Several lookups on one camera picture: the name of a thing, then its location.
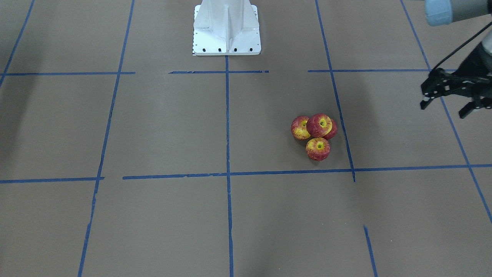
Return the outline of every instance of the apple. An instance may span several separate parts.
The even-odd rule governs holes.
[[[324,113],[317,113],[309,118],[306,129],[315,138],[326,136],[332,130],[332,120]]]
[[[301,115],[296,117],[296,119],[292,121],[292,125],[290,125],[290,131],[296,139],[308,139],[311,137],[308,130],[306,129],[306,123],[308,122],[308,120],[308,116]]]
[[[323,138],[329,140],[337,134],[337,131],[338,131],[338,126],[335,123],[335,120],[332,119],[332,130],[329,133],[327,133],[325,136],[323,136]]]
[[[306,145],[308,157],[315,161],[322,161],[330,154],[330,143],[324,138],[312,138]]]

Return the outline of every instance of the white metal pedestal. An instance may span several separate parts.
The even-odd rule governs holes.
[[[195,7],[193,54],[258,55],[258,8],[249,0],[203,0]]]

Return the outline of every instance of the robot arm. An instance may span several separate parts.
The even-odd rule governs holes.
[[[491,12],[492,0],[426,0],[426,17],[431,26],[450,24]],[[485,31],[490,25],[492,24],[487,25],[479,33]],[[460,118],[465,118],[472,111],[481,108],[492,108],[492,76],[490,76],[492,72],[492,32],[475,47],[454,73],[447,73],[437,66],[421,85],[424,96],[420,103],[421,109],[425,109],[432,100],[451,94],[471,98],[471,101],[459,111]]]

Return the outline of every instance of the grid square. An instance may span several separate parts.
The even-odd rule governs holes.
[[[224,74],[122,76],[103,176],[226,172]]]
[[[193,14],[201,1],[139,1],[123,68],[141,73],[224,70],[223,57],[193,56]]]
[[[431,68],[490,22],[490,15],[484,15],[450,25],[433,27],[427,23],[423,1],[404,1],[404,3]],[[487,32],[481,34],[440,67],[457,69],[486,34]]]
[[[0,186],[0,275],[77,276],[94,182]]]
[[[131,1],[37,1],[9,73],[116,71]]]
[[[231,171],[347,169],[350,164],[330,76],[302,71],[230,76]],[[306,155],[307,141],[292,137],[300,115],[323,112],[339,125],[323,162]]]
[[[7,65],[10,53],[19,36],[31,0],[1,1],[0,2],[0,72]]]
[[[350,173],[233,176],[231,186],[235,276],[372,276]]]
[[[358,173],[381,276],[488,276],[491,223],[468,169]]]
[[[458,111],[470,102],[471,98],[452,95],[446,96],[444,100],[470,163],[492,164],[492,141],[489,128],[492,122],[492,111],[481,109],[460,119]],[[441,105],[441,101],[434,102],[431,105]]]
[[[258,6],[261,54],[231,56],[231,70],[328,69],[314,1],[250,2]]]
[[[424,72],[335,73],[335,79],[356,168],[465,164],[442,105],[420,110]]]
[[[114,76],[8,76],[0,179],[95,177]]]
[[[105,179],[84,276],[229,276],[225,177]]]
[[[323,0],[319,6],[334,69],[427,68],[399,1]]]

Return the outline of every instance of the blue tape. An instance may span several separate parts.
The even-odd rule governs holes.
[[[170,175],[140,175],[124,176],[123,180],[143,180],[143,179],[171,179],[171,178],[197,178],[197,177],[218,177],[226,176],[227,173],[198,173],[198,174],[170,174]]]
[[[6,76],[64,76],[64,75],[134,75],[134,71],[125,72],[32,72],[32,73],[7,73]]]
[[[0,180],[0,184],[55,183],[103,180],[104,177]]]
[[[417,32],[415,32],[415,28],[413,27],[413,23],[412,23],[412,20],[410,18],[410,15],[408,14],[408,11],[406,10],[405,3],[403,3],[403,0],[400,0],[400,3],[403,7],[403,10],[405,11],[408,22],[410,23],[413,34],[415,35],[415,39],[417,40],[417,43],[419,44],[420,51],[422,52],[422,56],[424,57],[424,60],[426,61],[426,64],[427,64],[427,68],[429,69],[429,71],[431,71],[432,68],[429,64],[429,61],[427,60],[427,55],[425,54],[425,51],[422,47],[422,44],[420,43],[419,37],[417,36]],[[449,123],[451,124],[451,128],[453,129],[456,140],[458,141],[458,144],[459,144],[460,149],[461,149],[461,153],[463,154],[463,158],[466,161],[466,165],[468,167],[468,170],[470,171],[473,182],[475,183],[475,187],[477,188],[480,199],[482,200],[482,204],[484,205],[485,211],[487,212],[487,216],[489,217],[489,221],[492,223],[492,215],[491,215],[491,212],[489,209],[489,205],[487,204],[487,201],[485,201],[484,195],[482,193],[482,189],[480,188],[480,185],[478,184],[477,178],[475,177],[475,173],[473,172],[473,168],[470,165],[470,161],[468,160],[468,157],[467,157],[466,152],[464,150],[463,144],[461,143],[461,139],[460,139],[460,136],[458,135],[458,131],[456,130],[455,124],[453,123],[453,119],[451,118],[451,116],[449,114],[449,110],[448,110],[448,108],[446,106],[446,102],[444,101],[443,98],[441,98],[441,103],[442,103],[442,106],[444,107],[444,111],[446,112]]]
[[[450,166],[424,166],[424,167],[389,167],[389,168],[359,168],[356,172],[378,172],[378,171],[409,171],[409,170],[433,170],[433,169],[460,169],[468,168],[467,165],[450,165]]]
[[[225,56],[225,104],[226,104],[226,132],[227,132],[227,213],[229,221],[229,276],[234,277],[234,251],[232,242],[232,200],[231,200],[231,162],[230,162],[230,120],[229,120],[229,56]]]
[[[320,169],[320,170],[292,170],[292,171],[256,171],[256,172],[232,172],[231,176],[247,175],[281,175],[281,174],[310,174],[310,173],[342,173],[352,172],[351,169]]]
[[[492,168],[492,164],[487,165],[470,165],[472,168]]]
[[[321,20],[321,13],[319,11],[319,3],[318,3],[318,0],[315,0],[315,2],[316,2],[316,11],[318,12],[319,26],[321,28],[321,35],[323,36],[323,42],[325,44],[325,51],[326,51],[326,58],[328,60],[328,67],[330,68],[330,75],[332,77],[333,91],[335,93],[335,99],[337,100],[338,112],[340,114],[341,128],[343,130],[343,135],[345,136],[345,145],[347,147],[348,160],[350,162],[350,168],[352,170],[352,178],[354,179],[354,182],[355,182],[354,163],[352,161],[352,154],[350,152],[350,145],[348,143],[347,131],[345,129],[345,123],[343,121],[343,114],[342,114],[342,111],[341,111],[340,99],[338,98],[337,84],[335,83],[335,75],[333,74],[332,61],[330,59],[330,51],[328,51],[328,43],[326,42],[325,28],[323,27],[323,21]]]
[[[429,72],[427,69],[311,69],[309,73],[318,72]]]
[[[472,165],[475,168],[490,168],[492,164]],[[468,165],[444,165],[421,167],[386,167],[386,168],[354,168],[355,172],[382,172],[382,171],[412,171],[412,170],[438,170],[438,169],[466,169]],[[311,173],[347,173],[352,169],[320,169],[320,170],[285,170],[285,171],[251,171],[229,173],[192,173],[192,174],[168,174],[168,175],[137,175],[124,176],[123,180],[139,179],[168,179],[184,177],[218,177],[218,176],[249,176],[249,175],[281,175],[281,174],[311,174]]]
[[[228,70],[228,71],[172,71],[169,74],[251,74],[251,73],[269,73],[269,70]]]
[[[128,33],[130,32],[130,25],[131,25],[131,18],[133,15],[133,8],[135,6],[135,0],[131,1],[131,7],[130,7],[130,15],[128,16],[128,23],[126,25],[126,32],[124,36],[124,41],[123,41],[123,48],[122,48],[122,53],[120,56],[120,64],[118,66],[118,74],[116,75],[116,83],[115,83],[115,88],[113,91],[113,98],[111,100],[111,108],[109,110],[109,116],[108,116],[108,123],[106,125],[106,133],[104,135],[104,143],[102,145],[102,151],[101,151],[101,162],[99,163],[99,168],[97,170],[97,177],[101,176],[102,173],[102,166],[104,164],[104,155],[106,153],[106,146],[108,144],[108,137],[109,137],[109,130],[111,128],[111,117],[113,116],[113,109],[115,106],[116,102],[116,93],[118,92],[118,85],[120,83],[120,76],[122,72],[122,67],[123,67],[123,59],[124,59],[124,53],[126,50],[126,42],[128,41]],[[87,230],[86,230],[86,237],[84,240],[84,247],[82,249],[82,256],[80,258],[80,266],[79,266],[79,273],[78,277],[82,277],[82,271],[84,269],[84,262],[86,258],[86,253],[87,253],[87,245],[89,243],[89,236],[91,234],[91,226],[92,226],[92,219],[94,216],[94,209],[95,209],[95,203],[96,203],[96,194],[99,189],[99,179],[96,180],[95,186],[94,186],[94,194],[92,195],[92,206],[91,206],[91,219],[89,221],[89,224],[87,225]]]
[[[368,243],[370,263],[372,264],[372,272],[374,273],[374,277],[377,277],[376,262],[374,260],[374,254],[372,252],[372,245],[370,243],[369,231],[368,231],[368,228],[365,225],[364,225],[364,233],[366,234],[366,241]]]
[[[5,76],[8,72],[8,69],[10,67],[10,64],[12,63],[12,59],[14,58],[15,50],[17,50],[17,46],[19,45],[19,42],[21,41],[22,34],[24,33],[24,30],[26,29],[26,25],[28,23],[29,17],[31,16],[32,12],[32,7],[34,6],[34,1],[31,1],[31,5],[29,6],[28,13],[26,15],[26,19],[24,20],[24,24],[22,25],[21,31],[19,33],[19,36],[17,37],[17,40],[15,41],[14,48],[12,49],[12,52],[10,53],[10,57],[8,57],[7,65],[5,66],[5,69],[3,70],[3,75],[0,78],[0,87],[3,84],[3,80],[5,79]]]

